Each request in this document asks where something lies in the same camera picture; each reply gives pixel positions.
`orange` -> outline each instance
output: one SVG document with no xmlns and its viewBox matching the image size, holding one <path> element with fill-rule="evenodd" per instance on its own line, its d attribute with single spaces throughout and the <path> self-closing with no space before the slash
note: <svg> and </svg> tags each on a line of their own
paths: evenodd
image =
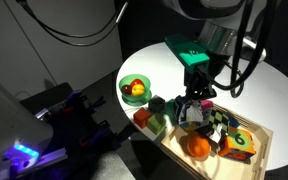
<svg viewBox="0 0 288 180">
<path fill-rule="evenodd" d="M 199 134 L 189 135 L 187 150 L 192 157 L 205 157 L 211 150 L 208 140 Z"/>
</svg>

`toy block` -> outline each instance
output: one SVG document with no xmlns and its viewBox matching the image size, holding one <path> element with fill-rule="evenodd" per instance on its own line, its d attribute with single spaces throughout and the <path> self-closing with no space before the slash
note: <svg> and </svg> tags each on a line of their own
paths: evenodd
<svg viewBox="0 0 288 180">
<path fill-rule="evenodd" d="M 151 116 L 152 114 L 148 112 L 146 109 L 144 109 L 143 107 L 133 114 L 134 122 L 142 129 L 146 127 L 147 120 Z"/>
<path fill-rule="evenodd" d="M 157 95 L 155 95 L 150 101 L 148 102 L 148 109 L 153 113 L 160 113 L 165 106 L 165 100 Z"/>
<path fill-rule="evenodd" d="M 228 128 L 228 136 L 219 142 L 218 155 L 237 161 L 245 161 L 256 152 L 250 132 L 233 127 Z"/>
<path fill-rule="evenodd" d="M 206 110 L 209 110 L 209 109 L 213 108 L 214 104 L 210 100 L 203 100 L 201 102 L 201 106 L 202 106 L 202 111 L 206 111 Z"/>
<path fill-rule="evenodd" d="M 165 129 L 166 121 L 160 114 L 154 114 L 147 120 L 147 128 L 150 129 L 154 134 L 158 135 Z"/>
</svg>

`white round table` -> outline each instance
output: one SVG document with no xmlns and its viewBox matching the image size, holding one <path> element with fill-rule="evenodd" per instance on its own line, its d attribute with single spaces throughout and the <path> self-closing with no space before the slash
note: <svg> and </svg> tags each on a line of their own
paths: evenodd
<svg viewBox="0 0 288 180">
<path fill-rule="evenodd" d="M 247 64 L 247 61 L 241 60 L 239 69 L 243 72 Z M 166 44 L 159 43 L 141 49 L 124 62 L 116 80 L 120 105 L 132 122 L 133 114 L 140 107 L 127 105 L 118 88 L 118 82 L 129 74 L 147 76 L 151 81 L 152 96 L 158 95 L 168 101 L 177 95 L 185 95 L 184 67 Z M 225 67 L 216 80 L 228 85 L 230 69 Z M 246 80 L 244 91 L 238 98 L 232 98 L 229 91 L 214 89 L 217 92 L 217 97 L 211 99 L 214 103 L 273 131 L 266 170 L 288 165 L 288 78 L 262 62 Z M 171 130 L 171 127 L 171 123 L 167 121 L 166 131 Z M 138 129 L 149 139 L 156 141 L 156 135 L 150 130 Z"/>
</svg>

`wooden box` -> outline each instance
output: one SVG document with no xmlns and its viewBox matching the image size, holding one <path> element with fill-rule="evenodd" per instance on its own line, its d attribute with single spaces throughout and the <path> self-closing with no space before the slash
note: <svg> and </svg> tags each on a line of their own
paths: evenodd
<svg viewBox="0 0 288 180">
<path fill-rule="evenodd" d="M 187 133 L 179 126 L 175 126 L 165 136 L 161 149 L 197 179 L 264 179 L 273 132 L 221 106 L 215 104 L 215 108 L 233 115 L 241 123 L 239 128 L 251 133 L 256 154 L 248 161 L 239 162 L 219 156 L 216 143 L 211 144 L 212 150 L 207 158 L 188 156 Z"/>
</svg>

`green bowl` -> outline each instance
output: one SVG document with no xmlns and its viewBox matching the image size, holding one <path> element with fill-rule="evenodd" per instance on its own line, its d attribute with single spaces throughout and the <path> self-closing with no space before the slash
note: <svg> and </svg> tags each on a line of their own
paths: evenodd
<svg viewBox="0 0 288 180">
<path fill-rule="evenodd" d="M 128 94 L 123 93 L 121 88 L 124 85 L 130 85 L 131 82 L 135 79 L 140 79 L 141 81 L 143 81 L 144 88 L 145 88 L 144 93 L 140 96 L 133 96 L 133 95 L 128 95 Z M 129 104 L 129 105 L 135 105 L 136 103 L 138 103 L 139 105 L 145 104 L 148 102 L 148 100 L 152 96 L 152 94 L 150 92 L 151 82 L 146 76 L 141 75 L 141 74 L 130 74 L 130 75 L 123 77 L 120 80 L 118 87 L 122 93 L 122 97 L 123 97 L 124 102 Z"/>
</svg>

